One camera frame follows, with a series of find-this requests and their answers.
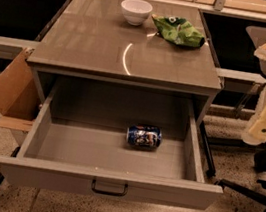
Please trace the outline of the blue pepsi can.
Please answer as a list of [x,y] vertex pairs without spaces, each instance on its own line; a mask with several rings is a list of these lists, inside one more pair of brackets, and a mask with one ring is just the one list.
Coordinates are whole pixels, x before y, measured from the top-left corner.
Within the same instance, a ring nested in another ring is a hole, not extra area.
[[161,129],[153,125],[133,125],[127,129],[127,143],[135,147],[158,148],[162,142]]

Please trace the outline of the open grey drawer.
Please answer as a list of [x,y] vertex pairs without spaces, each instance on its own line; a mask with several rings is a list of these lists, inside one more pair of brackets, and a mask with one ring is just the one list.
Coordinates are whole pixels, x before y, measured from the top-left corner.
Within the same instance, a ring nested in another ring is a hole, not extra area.
[[[158,148],[127,143],[127,129],[157,126]],[[193,105],[174,93],[59,77],[19,153],[0,156],[9,183],[92,194],[92,180],[127,184],[110,198],[203,210],[222,194],[204,179]]]

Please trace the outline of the grey cabinet counter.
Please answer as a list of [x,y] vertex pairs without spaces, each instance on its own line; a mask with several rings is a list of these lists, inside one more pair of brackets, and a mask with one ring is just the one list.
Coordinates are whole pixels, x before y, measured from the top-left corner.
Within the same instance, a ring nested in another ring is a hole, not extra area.
[[192,93],[201,121],[221,89],[210,47],[167,42],[149,19],[131,26],[122,1],[69,2],[28,58],[40,96],[47,96],[42,72],[144,85]]

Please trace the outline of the green chip bag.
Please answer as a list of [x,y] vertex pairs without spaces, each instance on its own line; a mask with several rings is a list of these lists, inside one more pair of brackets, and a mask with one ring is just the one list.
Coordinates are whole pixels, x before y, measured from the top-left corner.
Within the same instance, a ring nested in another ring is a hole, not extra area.
[[162,15],[153,14],[152,19],[159,31],[158,33],[166,41],[172,42],[172,44],[177,46],[195,49],[204,45],[204,36],[186,18],[162,17]]

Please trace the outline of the white ceramic bowl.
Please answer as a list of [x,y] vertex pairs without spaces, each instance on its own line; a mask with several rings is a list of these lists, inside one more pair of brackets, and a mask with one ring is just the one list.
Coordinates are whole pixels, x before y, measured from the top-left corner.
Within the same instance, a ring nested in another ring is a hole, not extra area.
[[141,25],[148,19],[152,6],[145,0],[123,0],[121,3],[122,14],[131,25]]

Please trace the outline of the brown cardboard box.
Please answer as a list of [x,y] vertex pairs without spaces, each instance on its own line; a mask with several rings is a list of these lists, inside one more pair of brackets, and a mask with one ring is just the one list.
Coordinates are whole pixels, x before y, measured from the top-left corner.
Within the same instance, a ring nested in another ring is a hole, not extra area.
[[0,73],[0,127],[28,132],[38,113],[40,98],[24,49]]

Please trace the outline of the black table leg frame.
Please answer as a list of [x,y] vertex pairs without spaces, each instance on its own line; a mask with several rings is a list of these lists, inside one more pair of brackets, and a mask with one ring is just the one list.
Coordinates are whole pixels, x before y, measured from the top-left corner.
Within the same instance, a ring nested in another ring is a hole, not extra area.
[[207,161],[207,166],[208,166],[208,170],[206,170],[206,174],[207,177],[211,178],[215,175],[215,165],[214,165],[214,161],[213,161],[213,156],[211,153],[211,149],[210,149],[210,144],[208,142],[209,138],[207,136],[207,132],[206,132],[206,128],[205,128],[205,124],[204,122],[200,123],[200,135],[202,138],[202,143],[203,143],[203,148],[204,148],[204,153],[206,156],[206,161]]

